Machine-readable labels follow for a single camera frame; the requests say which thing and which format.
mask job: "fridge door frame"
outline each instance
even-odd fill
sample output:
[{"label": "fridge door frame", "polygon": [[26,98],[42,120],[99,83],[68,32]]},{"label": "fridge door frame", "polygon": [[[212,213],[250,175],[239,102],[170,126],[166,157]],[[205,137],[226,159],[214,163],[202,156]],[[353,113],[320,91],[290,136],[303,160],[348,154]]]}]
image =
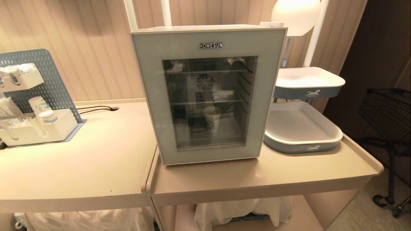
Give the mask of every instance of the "fridge door frame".
[{"label": "fridge door frame", "polygon": [[[286,28],[131,32],[141,80],[165,165],[258,157],[278,74]],[[200,44],[223,47],[201,49]],[[257,56],[245,145],[177,149],[163,60]]]}]

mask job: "organizer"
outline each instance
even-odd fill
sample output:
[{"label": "organizer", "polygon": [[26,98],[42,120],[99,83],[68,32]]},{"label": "organizer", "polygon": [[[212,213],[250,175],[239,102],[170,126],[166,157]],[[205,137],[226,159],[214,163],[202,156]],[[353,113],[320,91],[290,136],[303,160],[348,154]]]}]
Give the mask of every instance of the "organizer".
[{"label": "organizer", "polygon": [[[345,80],[319,67],[279,69],[274,98],[312,99],[335,97]],[[264,143],[284,153],[334,149],[342,139],[339,127],[306,102],[273,103]]]},{"label": "organizer", "polygon": [[331,98],[338,95],[344,84],[343,78],[319,67],[281,68],[274,98]]},{"label": "organizer", "polygon": [[18,137],[17,140],[4,129],[0,129],[0,138],[8,146],[62,141],[70,135],[78,123],[70,109],[54,110],[54,113],[58,118],[54,123],[41,125],[34,118],[27,126],[12,128],[12,132]]},{"label": "organizer", "polygon": [[339,127],[306,102],[273,103],[264,143],[284,153],[334,149],[342,139]]},{"label": "organizer", "polygon": [[33,88],[41,83],[44,83],[42,75],[39,70],[22,74],[19,76],[20,84],[13,83],[10,77],[6,76],[2,78],[0,84],[0,92],[18,91]]},{"label": "organizer", "polygon": [[29,99],[42,96],[50,105],[51,109],[71,109],[77,122],[83,123],[76,106],[61,79],[60,73],[53,61],[53,57],[46,49],[34,49],[27,51],[15,51],[0,53],[0,67],[18,65],[23,63],[34,63],[40,72],[44,82],[28,89],[5,92],[6,97],[11,97],[20,110],[24,113],[33,112]]}]

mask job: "beige wall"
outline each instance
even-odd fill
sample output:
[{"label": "beige wall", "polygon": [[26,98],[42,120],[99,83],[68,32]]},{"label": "beige wall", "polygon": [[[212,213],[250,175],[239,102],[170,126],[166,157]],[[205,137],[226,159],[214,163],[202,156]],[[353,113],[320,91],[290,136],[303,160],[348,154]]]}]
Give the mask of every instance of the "beige wall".
[{"label": "beige wall", "polygon": [[[276,0],[170,0],[173,25],[258,24]],[[312,66],[338,74],[366,0],[330,0]],[[122,0],[0,0],[0,52],[48,49],[73,100],[144,97]],[[164,25],[160,0],[133,0],[139,28]],[[301,67],[311,32],[292,39]]]},{"label": "beige wall", "polygon": [[73,100],[144,97],[122,0],[0,0],[0,52],[48,49]]}]

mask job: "wire basket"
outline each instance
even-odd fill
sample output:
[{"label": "wire basket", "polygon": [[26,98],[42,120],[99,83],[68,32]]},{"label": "wire basket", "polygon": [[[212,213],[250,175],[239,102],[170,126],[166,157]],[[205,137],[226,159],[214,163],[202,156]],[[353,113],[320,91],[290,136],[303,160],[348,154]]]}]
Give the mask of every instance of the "wire basket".
[{"label": "wire basket", "polygon": [[358,113],[398,156],[410,156],[411,94],[403,89],[368,89]]}]

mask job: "caster wheel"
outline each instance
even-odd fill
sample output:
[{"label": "caster wheel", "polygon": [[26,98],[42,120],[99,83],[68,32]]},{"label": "caster wheel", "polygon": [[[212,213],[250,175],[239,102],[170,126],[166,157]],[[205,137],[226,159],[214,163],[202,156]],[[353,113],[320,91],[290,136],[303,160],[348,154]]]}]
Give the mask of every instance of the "caster wheel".
[{"label": "caster wheel", "polygon": [[376,205],[380,206],[380,207],[384,207],[384,206],[387,205],[386,203],[382,202],[383,199],[384,199],[384,197],[381,196],[381,195],[375,195],[375,196],[372,198],[372,200],[374,201],[374,203],[375,203]]},{"label": "caster wheel", "polygon": [[401,215],[403,209],[404,209],[404,208],[402,208],[401,206],[397,205],[397,206],[395,207],[394,211],[393,211],[393,217],[398,218],[398,217]]}]

